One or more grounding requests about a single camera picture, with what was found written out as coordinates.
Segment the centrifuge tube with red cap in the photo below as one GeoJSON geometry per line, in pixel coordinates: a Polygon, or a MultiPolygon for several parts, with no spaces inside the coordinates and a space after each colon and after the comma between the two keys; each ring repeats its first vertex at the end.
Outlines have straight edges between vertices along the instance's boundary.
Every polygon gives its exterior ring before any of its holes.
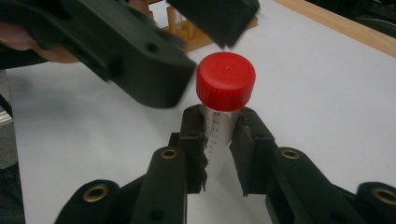
{"type": "Polygon", "coordinates": [[[198,65],[196,90],[205,118],[205,170],[209,177],[223,166],[239,110],[250,99],[255,79],[250,61],[231,52],[210,54],[198,65]]]}

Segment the brass screw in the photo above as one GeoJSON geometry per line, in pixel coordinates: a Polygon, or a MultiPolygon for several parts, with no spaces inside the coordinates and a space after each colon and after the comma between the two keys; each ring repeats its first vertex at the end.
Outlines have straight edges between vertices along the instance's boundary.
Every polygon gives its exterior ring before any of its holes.
{"type": "Polygon", "coordinates": [[[178,152],[172,148],[166,149],[164,151],[161,152],[161,156],[164,159],[173,159],[174,157],[176,157],[178,155],[178,152]]]}
{"type": "Polygon", "coordinates": [[[82,198],[87,203],[95,203],[105,198],[107,194],[108,186],[106,184],[98,184],[85,191],[82,198]]]}
{"type": "Polygon", "coordinates": [[[381,202],[396,205],[396,192],[389,189],[372,189],[373,195],[381,202]]]}
{"type": "Polygon", "coordinates": [[[284,156],[285,158],[291,159],[291,160],[297,160],[300,158],[300,155],[291,149],[283,149],[281,153],[282,153],[282,156],[284,156]]]}

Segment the human hand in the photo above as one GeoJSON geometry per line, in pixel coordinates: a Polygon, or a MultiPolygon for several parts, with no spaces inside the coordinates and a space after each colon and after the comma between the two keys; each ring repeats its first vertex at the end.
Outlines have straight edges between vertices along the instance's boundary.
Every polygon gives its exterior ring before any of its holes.
{"type": "MultiPolygon", "coordinates": [[[[146,0],[129,0],[128,4],[142,12],[149,12],[146,0]]],[[[32,49],[50,62],[78,62],[78,59],[61,45],[51,46],[50,50],[42,49],[24,27],[2,21],[0,21],[0,44],[16,50],[32,49]]]]}

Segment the white tabletop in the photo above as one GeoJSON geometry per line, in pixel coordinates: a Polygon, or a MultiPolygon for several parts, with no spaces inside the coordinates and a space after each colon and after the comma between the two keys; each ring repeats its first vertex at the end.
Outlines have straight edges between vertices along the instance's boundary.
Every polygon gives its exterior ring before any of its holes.
{"type": "MultiPolygon", "coordinates": [[[[282,147],[307,154],[330,181],[396,186],[396,60],[270,0],[233,52],[257,81],[247,106],[282,147]]],[[[196,62],[215,45],[188,54],[196,62]]],[[[142,106],[80,63],[8,70],[27,223],[52,223],[83,184],[123,186],[147,171],[152,153],[199,104],[192,81],[172,109],[142,106]]],[[[264,196],[242,197],[226,157],[213,189],[189,195],[188,223],[268,223],[264,196]]]]}

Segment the red cap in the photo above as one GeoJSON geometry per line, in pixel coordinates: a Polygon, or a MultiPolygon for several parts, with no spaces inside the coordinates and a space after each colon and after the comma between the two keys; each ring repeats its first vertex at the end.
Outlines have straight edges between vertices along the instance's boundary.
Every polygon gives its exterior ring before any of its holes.
{"type": "Polygon", "coordinates": [[[235,111],[250,99],[256,73],[246,58],[218,52],[203,58],[197,70],[197,94],[218,111],[235,111]]]}

